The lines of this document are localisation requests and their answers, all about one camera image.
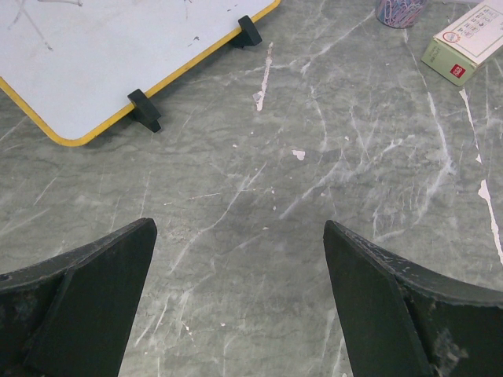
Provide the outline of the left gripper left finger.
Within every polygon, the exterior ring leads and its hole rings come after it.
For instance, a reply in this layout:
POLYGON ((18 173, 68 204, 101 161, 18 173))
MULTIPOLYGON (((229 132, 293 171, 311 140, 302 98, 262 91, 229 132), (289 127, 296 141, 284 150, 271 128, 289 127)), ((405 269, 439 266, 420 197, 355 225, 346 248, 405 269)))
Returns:
POLYGON ((3 376, 117 376, 156 242, 140 218, 1 275, 3 376))

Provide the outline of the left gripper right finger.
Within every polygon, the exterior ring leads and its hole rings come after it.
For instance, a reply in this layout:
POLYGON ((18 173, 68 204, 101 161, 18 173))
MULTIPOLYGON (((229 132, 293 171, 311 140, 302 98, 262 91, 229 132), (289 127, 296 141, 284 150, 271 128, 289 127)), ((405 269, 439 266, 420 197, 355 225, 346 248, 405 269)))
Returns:
POLYGON ((354 375, 501 375, 500 291, 426 269, 335 221, 323 242, 354 375))

